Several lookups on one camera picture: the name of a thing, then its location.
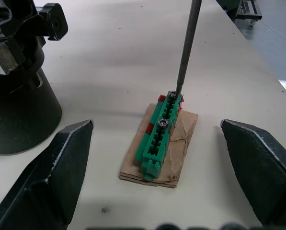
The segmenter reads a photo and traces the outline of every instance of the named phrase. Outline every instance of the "terminal block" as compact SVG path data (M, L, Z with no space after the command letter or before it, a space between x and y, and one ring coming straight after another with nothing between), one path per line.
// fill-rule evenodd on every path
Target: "terminal block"
M167 96L158 98L157 106L136 152L136 159L142 162L141 173L144 179L158 178L171 134L181 109L183 96L169 91Z

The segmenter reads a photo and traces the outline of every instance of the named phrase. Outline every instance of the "table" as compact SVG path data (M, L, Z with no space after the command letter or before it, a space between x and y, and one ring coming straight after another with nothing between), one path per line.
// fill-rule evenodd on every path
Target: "table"
M183 108L199 118L176 189L121 181L118 174L145 109L175 88L190 1L59 3L69 32L44 46L43 65L63 110L55 133L89 118L95 123L68 229L259 225L234 175L220 121L266 129L286 148L286 91L216 1L203 1L183 86ZM0 202L53 136L30 151L0 156Z

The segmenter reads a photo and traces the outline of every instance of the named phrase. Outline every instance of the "brown cardboard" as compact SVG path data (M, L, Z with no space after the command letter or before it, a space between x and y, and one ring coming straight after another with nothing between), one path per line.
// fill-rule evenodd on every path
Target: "brown cardboard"
M137 134L134 137L126 155L124 164L119 174L119 178L139 184L175 188L177 187L180 178L187 147L190 143L198 115L184 110L179 112L176 127L171 136L160 176L158 179L154 179L152 182L149 182L145 181L144 176L140 173L141 163L135 159L135 154L155 107L156 104L150 104L147 108Z

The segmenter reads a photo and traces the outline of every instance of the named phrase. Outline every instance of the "screw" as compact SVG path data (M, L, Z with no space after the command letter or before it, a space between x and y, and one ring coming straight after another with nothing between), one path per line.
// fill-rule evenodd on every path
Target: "screw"
M166 119L164 119L164 118L162 118L162 119L160 119L159 121L158 121L158 126L160 127L160 128L167 128L168 127L168 120L166 120Z
M172 90L170 91L170 96L169 97L176 97L176 91L175 90Z

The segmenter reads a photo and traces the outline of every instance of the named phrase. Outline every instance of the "screwdriver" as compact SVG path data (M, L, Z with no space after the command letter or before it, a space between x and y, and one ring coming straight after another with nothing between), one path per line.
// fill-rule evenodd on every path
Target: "screwdriver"
M181 93L182 86L184 83L187 64L189 63L189 59L190 59L198 15L200 11L200 6L201 6L201 0L192 0L190 16L189 16L189 21L187 24L185 41L184 41L184 46L183 46L180 68L179 68L178 80L177 80L176 97L178 97L179 94Z

